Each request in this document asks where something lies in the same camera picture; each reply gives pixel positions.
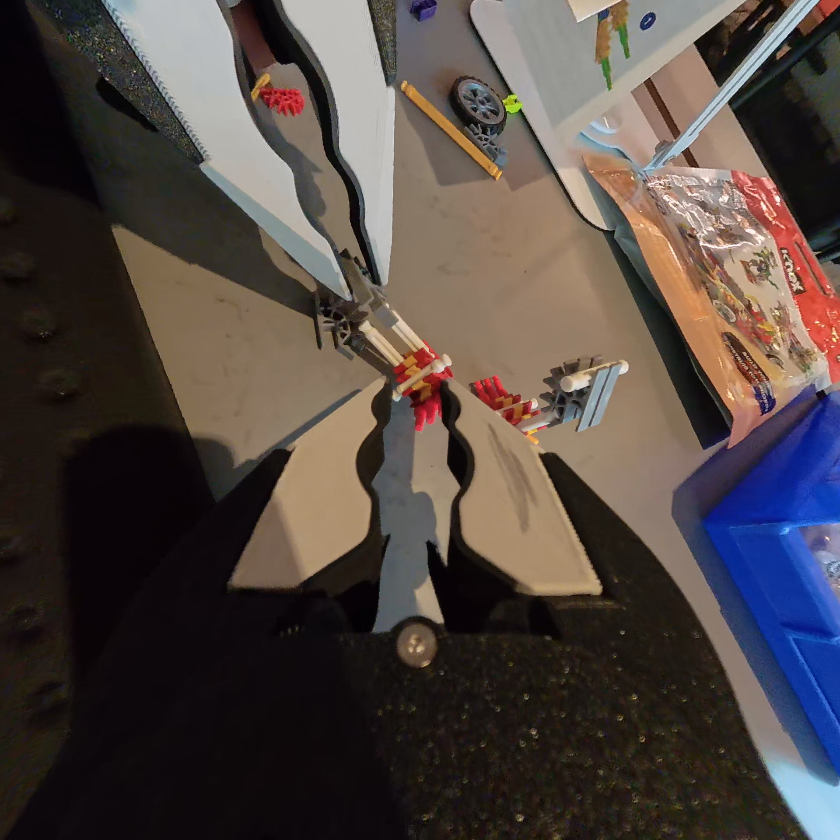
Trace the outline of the grey-topped red yellow toy assembly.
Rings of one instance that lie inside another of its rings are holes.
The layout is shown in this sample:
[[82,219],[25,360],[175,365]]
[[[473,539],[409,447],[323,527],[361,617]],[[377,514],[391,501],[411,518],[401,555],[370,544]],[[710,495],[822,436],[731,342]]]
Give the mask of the grey-topped red yellow toy assembly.
[[497,376],[470,384],[473,394],[496,415],[534,444],[536,433],[573,424],[578,433],[598,426],[616,384],[629,371],[624,360],[606,363],[601,356],[584,356],[552,368],[543,383],[547,391],[524,400],[509,393]]

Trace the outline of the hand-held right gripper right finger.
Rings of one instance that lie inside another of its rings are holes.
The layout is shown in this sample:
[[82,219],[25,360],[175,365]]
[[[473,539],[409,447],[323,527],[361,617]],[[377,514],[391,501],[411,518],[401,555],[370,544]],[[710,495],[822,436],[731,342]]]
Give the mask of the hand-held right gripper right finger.
[[446,564],[473,579],[468,593],[485,585],[537,597],[601,595],[542,450],[456,380],[440,394],[457,483]]

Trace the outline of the clear plastic bag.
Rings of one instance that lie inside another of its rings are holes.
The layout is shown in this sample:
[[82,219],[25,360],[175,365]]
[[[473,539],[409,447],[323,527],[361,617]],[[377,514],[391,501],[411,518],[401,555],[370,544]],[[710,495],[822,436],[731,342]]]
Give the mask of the clear plastic bag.
[[803,534],[829,585],[839,592],[839,523],[805,528]]

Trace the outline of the black toy wheel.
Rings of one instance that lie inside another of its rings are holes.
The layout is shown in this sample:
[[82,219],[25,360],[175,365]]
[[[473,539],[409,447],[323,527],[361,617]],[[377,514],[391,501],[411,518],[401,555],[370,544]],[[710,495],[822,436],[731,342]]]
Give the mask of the black toy wheel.
[[501,135],[506,127],[508,112],[502,98],[481,79],[457,77],[449,90],[448,101],[465,126],[475,126],[491,137]]

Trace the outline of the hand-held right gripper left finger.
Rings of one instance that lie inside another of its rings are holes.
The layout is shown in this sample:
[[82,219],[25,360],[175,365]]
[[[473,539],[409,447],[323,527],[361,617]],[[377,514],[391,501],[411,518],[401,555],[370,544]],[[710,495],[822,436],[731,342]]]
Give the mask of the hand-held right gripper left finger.
[[298,437],[228,580],[231,590],[292,592],[371,531],[374,502],[358,468],[363,444],[390,419],[392,388],[374,380]]

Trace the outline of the black dimpled plastic panel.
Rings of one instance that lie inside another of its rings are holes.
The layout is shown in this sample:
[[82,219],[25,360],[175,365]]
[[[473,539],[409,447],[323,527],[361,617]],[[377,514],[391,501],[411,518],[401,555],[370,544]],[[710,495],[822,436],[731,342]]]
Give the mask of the black dimpled plastic panel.
[[211,504],[33,2],[2,2],[2,810]]

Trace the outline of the orange toy parts bag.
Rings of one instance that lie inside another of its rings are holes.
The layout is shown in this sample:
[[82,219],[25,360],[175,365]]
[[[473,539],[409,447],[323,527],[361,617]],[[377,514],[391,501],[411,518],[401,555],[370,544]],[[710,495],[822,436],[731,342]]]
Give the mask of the orange toy parts bag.
[[583,153],[740,444],[839,378],[838,294],[779,187],[739,170]]

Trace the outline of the small red yellow toy assembly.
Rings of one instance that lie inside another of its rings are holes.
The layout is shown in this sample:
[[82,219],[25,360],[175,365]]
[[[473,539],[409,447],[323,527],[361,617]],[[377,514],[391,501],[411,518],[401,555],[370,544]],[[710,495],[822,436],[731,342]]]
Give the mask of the small red yellow toy assembly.
[[369,319],[363,320],[359,331],[365,343],[386,362],[392,375],[392,399],[395,403],[408,400],[413,411],[414,430],[420,434],[443,415],[441,387],[452,379],[452,361],[446,353],[437,353],[398,315],[387,324],[405,346],[399,351],[383,331]]

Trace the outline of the blue plastic bin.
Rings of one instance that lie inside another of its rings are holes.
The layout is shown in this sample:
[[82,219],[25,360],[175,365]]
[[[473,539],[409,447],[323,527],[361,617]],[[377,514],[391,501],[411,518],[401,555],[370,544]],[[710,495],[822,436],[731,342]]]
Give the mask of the blue plastic bin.
[[704,519],[835,770],[838,592],[803,530],[838,520],[838,392],[824,397]]

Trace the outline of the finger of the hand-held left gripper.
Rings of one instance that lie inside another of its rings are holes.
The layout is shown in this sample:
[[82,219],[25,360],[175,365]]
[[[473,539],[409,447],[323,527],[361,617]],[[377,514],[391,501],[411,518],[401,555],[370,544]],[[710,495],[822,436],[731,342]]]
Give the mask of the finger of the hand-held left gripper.
[[396,3],[262,1],[259,24],[274,56],[296,64],[307,80],[353,233],[383,287],[393,234]]
[[228,2],[106,1],[112,21],[203,156],[201,169],[289,257],[350,299],[302,158],[255,102]]

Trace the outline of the yellow toy rod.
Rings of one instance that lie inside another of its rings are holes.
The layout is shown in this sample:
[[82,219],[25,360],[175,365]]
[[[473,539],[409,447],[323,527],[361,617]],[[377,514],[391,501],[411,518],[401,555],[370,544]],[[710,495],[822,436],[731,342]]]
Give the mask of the yellow toy rod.
[[452,141],[454,141],[461,150],[466,152],[469,157],[488,174],[488,176],[495,181],[500,180],[502,176],[502,169],[474,142],[471,134],[464,133],[463,130],[458,130],[456,126],[448,120],[443,113],[441,113],[441,111],[436,109],[435,106],[408,81],[403,80],[401,82],[400,90],[408,101],[410,101]]

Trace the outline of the small red connector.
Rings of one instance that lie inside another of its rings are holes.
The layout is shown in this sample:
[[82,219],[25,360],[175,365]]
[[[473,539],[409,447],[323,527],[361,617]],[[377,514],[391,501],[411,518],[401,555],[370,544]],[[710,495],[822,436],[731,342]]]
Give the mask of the small red connector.
[[302,92],[296,88],[278,88],[268,85],[259,90],[257,99],[270,111],[281,116],[299,117],[306,107]]

